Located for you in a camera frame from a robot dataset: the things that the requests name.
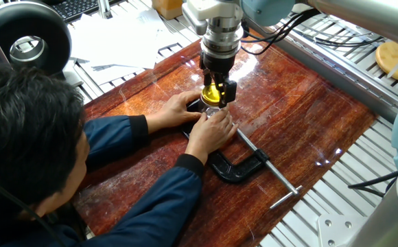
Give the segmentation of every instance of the person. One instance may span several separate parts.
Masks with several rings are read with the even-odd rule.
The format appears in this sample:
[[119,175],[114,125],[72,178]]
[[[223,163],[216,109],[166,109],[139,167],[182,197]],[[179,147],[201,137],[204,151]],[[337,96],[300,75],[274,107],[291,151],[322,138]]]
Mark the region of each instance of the person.
[[[228,109],[207,119],[189,113],[199,97],[184,92],[156,113],[85,122],[82,96],[35,69],[0,68],[0,186],[45,218],[68,202],[86,163],[122,157],[163,128],[197,121],[173,168],[108,233],[79,242],[69,226],[51,224],[65,246],[171,246],[201,192],[208,155],[237,131]],[[61,246],[27,212],[0,193],[0,246]]]

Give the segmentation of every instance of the workbench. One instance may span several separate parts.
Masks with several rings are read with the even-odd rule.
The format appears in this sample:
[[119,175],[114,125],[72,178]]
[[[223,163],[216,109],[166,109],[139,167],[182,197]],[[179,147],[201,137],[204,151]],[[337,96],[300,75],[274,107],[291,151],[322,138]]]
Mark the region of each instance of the workbench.
[[[86,105],[88,118],[147,114],[174,94],[200,90],[199,52],[195,42],[98,97]],[[376,119],[367,107],[274,46],[261,56],[240,53],[231,78],[238,82],[236,102],[230,104],[235,122],[293,185],[303,186],[303,195]],[[186,146],[179,130],[159,132],[149,147],[88,174],[74,206],[96,235],[109,231]],[[233,163],[250,154],[237,138],[222,151]],[[207,167],[203,181],[202,196],[177,246],[256,246],[301,199],[270,211],[288,191],[266,168],[230,185]]]

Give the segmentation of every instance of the black cuff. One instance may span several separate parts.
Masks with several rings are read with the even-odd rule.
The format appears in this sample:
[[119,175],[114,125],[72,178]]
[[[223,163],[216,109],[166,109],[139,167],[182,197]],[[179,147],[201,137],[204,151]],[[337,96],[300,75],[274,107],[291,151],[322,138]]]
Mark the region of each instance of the black cuff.
[[175,167],[184,167],[186,169],[189,169],[199,177],[202,177],[202,175],[204,174],[204,164],[202,164],[202,162],[199,161],[198,158],[190,154],[181,154],[178,157],[178,161],[176,162]]
[[136,148],[143,147],[150,143],[149,128],[144,115],[129,116],[130,129],[132,130],[133,142]]

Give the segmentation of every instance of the blue jacket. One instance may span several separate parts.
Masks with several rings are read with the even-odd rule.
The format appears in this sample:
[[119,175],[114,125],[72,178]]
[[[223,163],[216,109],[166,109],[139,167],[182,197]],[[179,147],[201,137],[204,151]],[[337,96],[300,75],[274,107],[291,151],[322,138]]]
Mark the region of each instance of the blue jacket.
[[[95,119],[86,123],[84,131],[91,147],[89,169],[103,162],[103,157],[120,157],[148,142],[144,116]],[[69,226],[51,227],[66,246],[171,246],[200,195],[203,169],[197,158],[180,155],[175,166],[155,182],[110,232],[85,242],[79,242],[77,233]],[[43,228],[10,242],[0,241],[0,247],[22,246],[60,245]]]

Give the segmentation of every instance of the man's left hand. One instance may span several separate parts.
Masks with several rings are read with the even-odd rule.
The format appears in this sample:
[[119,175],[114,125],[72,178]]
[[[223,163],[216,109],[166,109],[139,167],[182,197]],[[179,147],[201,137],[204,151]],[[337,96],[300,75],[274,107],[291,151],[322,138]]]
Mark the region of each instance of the man's left hand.
[[162,128],[171,128],[179,126],[189,121],[198,120],[200,113],[187,112],[187,104],[198,99],[200,92],[184,92],[172,96],[162,109],[157,113],[146,115],[149,134]]

